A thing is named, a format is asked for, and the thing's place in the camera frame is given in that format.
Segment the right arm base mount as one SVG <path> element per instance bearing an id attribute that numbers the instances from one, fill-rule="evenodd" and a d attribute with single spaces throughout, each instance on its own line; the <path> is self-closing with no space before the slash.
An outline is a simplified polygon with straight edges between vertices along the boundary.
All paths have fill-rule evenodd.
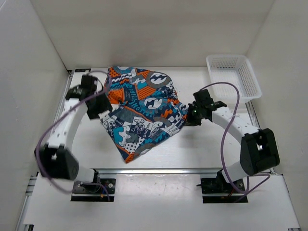
<path id="1" fill-rule="evenodd" d="M 227 183 L 221 171 L 214 178 L 200 178 L 200 183 L 196 187 L 201 188 L 204 204 L 248 203 L 247 196 L 238 193 L 230 183 Z"/>

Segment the colourful patterned shorts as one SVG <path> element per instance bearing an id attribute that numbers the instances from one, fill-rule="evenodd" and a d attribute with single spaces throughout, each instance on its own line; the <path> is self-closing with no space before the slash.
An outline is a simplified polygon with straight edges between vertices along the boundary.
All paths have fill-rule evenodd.
<path id="1" fill-rule="evenodd" d="M 102 125 L 129 163 L 174 136 L 184 127 L 188 105 L 180 102 L 171 77 L 135 67 L 108 68 L 107 98 L 117 108 Z"/>

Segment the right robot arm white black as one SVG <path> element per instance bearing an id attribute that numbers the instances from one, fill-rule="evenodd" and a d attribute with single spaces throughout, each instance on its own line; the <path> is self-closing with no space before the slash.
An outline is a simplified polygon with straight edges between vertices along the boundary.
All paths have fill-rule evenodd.
<path id="1" fill-rule="evenodd" d="M 193 94 L 195 100 L 189 104 L 187 126 L 199 126 L 203 119 L 225 129 L 240 144 L 240 158 L 234 164 L 217 172 L 216 187 L 221 192 L 228 192 L 237 180 L 254 176 L 280 164 L 280 157 L 271 129 L 260 129 L 246 123 L 233 114 L 222 101 L 214 102 L 208 90 Z"/>

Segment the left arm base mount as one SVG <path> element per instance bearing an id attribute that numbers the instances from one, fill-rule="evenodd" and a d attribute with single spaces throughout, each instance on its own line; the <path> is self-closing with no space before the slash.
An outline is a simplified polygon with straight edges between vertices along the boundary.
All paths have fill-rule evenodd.
<path id="1" fill-rule="evenodd" d="M 113 202 L 116 178 L 100 173 L 94 175 L 94 183 L 75 181 L 71 193 L 72 202 Z"/>

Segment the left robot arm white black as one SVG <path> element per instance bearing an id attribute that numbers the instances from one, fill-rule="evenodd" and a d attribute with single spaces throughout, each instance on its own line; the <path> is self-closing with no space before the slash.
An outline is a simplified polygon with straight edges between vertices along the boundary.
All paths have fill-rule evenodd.
<path id="1" fill-rule="evenodd" d="M 79 164 L 72 154 L 72 145 L 84 115 L 90 120 L 99 119 L 101 113 L 112 110 L 107 98 L 111 82 L 110 75 L 107 75 L 98 90 L 100 81 L 89 72 L 82 75 L 80 84 L 67 91 L 60 118 L 45 132 L 49 138 L 42 143 L 44 137 L 41 137 L 35 148 L 35 158 L 43 177 L 81 181 L 91 193 L 100 189 L 97 171 Z"/>

